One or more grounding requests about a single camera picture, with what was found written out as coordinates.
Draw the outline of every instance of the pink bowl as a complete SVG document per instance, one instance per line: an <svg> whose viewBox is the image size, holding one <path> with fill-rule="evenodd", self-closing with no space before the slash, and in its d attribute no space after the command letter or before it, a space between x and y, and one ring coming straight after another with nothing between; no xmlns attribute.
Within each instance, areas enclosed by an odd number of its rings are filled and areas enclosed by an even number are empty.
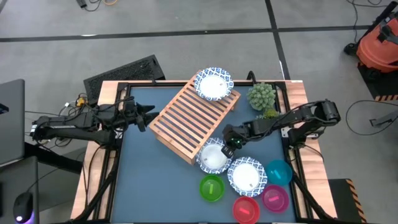
<svg viewBox="0 0 398 224"><path fill-rule="evenodd" d="M264 206L274 213L282 213L289 206L289 196L278 185L269 185L266 187L261 198Z"/></svg>

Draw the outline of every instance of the red bowl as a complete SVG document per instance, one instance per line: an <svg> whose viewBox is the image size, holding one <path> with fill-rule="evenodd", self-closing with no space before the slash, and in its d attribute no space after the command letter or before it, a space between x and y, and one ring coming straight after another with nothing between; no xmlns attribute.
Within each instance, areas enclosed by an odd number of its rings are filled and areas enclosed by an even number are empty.
<svg viewBox="0 0 398 224"><path fill-rule="evenodd" d="M236 199L232 213L240 224L255 224L260 218L260 207L251 197L240 197Z"/></svg>

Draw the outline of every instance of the plastic bowl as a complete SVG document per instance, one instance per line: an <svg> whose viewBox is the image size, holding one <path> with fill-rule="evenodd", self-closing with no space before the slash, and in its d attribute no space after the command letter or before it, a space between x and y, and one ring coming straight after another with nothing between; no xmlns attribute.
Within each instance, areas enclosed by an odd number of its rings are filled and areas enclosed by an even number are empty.
<svg viewBox="0 0 398 224"><path fill-rule="evenodd" d="M200 195L208 202L216 202L224 195L224 183L216 175L207 175L200 182Z"/></svg>
<svg viewBox="0 0 398 224"><path fill-rule="evenodd" d="M293 172L290 166L282 160L274 160L266 167L266 174L271 184L287 185L292 180Z"/></svg>
<svg viewBox="0 0 398 224"><path fill-rule="evenodd" d="M255 224L260 218L260 207L251 197L240 197L236 199L232 213L240 224Z"/></svg>
<svg viewBox="0 0 398 224"><path fill-rule="evenodd" d="M269 185L266 187L261 198L264 206L274 213L282 213L289 206L289 196L285 189L278 185Z"/></svg>

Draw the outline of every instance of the potted plant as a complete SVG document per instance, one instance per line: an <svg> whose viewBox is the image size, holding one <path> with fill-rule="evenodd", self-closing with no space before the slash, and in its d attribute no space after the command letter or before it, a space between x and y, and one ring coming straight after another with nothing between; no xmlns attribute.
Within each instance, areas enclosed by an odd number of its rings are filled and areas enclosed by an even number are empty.
<svg viewBox="0 0 398 224"><path fill-rule="evenodd" d="M253 109L267 111L274 109L275 90L270 84L258 83L248 91L248 100Z"/></svg>

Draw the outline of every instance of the teal bowl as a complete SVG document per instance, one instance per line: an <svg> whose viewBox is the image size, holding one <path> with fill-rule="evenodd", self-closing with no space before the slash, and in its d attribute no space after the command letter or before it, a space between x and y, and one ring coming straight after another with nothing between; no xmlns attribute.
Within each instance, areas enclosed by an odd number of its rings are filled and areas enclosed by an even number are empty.
<svg viewBox="0 0 398 224"><path fill-rule="evenodd" d="M272 184L279 186L287 185L293 176L290 166L282 160L274 160L266 167L268 180Z"/></svg>

